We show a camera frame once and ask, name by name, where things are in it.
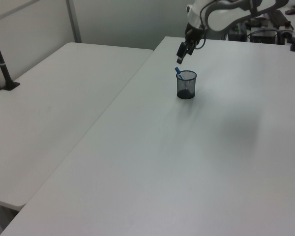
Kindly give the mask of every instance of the black mesh cup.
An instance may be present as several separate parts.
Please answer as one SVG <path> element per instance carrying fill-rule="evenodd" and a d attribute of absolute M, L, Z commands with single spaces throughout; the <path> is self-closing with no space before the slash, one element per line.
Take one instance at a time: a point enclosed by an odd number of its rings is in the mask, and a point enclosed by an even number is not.
<path fill-rule="evenodd" d="M 177 77 L 177 97 L 190 99 L 196 95 L 197 74 L 190 70 L 183 70 Z"/>

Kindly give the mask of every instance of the white wall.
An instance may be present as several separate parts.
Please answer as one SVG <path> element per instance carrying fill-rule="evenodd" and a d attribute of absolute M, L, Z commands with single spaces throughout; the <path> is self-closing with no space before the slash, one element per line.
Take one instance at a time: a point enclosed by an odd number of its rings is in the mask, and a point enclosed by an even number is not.
<path fill-rule="evenodd" d="M 74 37 L 65 0 L 39 0 L 0 19 L 0 49 L 13 80 L 68 42 Z"/>
<path fill-rule="evenodd" d="M 186 6 L 194 3 L 194 0 L 71 1 L 83 43 L 153 50 L 165 36 L 184 37 L 188 22 Z"/>

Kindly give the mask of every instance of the table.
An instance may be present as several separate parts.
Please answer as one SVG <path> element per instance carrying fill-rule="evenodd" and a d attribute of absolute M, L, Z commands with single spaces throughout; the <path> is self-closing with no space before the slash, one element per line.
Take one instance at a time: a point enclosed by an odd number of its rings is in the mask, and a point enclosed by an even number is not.
<path fill-rule="evenodd" d="M 161 42 L 2 236 L 295 236 L 295 53 L 207 40 L 181 100 L 182 40 Z"/>
<path fill-rule="evenodd" d="M 151 52 L 69 43 L 0 91 L 0 205 L 29 201 Z"/>

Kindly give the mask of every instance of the pen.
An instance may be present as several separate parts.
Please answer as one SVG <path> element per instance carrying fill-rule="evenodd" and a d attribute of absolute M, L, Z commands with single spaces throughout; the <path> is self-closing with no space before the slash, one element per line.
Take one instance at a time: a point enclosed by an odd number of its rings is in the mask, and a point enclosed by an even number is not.
<path fill-rule="evenodd" d="M 185 78 L 182 76 L 181 71 L 178 69 L 178 67 L 175 68 L 175 71 L 177 72 L 179 78 L 181 78 L 182 80 L 185 80 Z"/>

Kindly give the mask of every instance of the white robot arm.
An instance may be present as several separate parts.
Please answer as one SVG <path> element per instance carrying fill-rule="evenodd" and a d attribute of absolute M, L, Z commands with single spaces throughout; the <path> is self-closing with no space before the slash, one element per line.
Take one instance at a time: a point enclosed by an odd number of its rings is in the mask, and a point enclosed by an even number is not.
<path fill-rule="evenodd" d="M 187 6 L 186 41 L 180 45 L 177 62 L 191 55 L 208 33 L 223 35 L 237 23 L 287 5 L 295 5 L 295 0 L 196 0 Z"/>

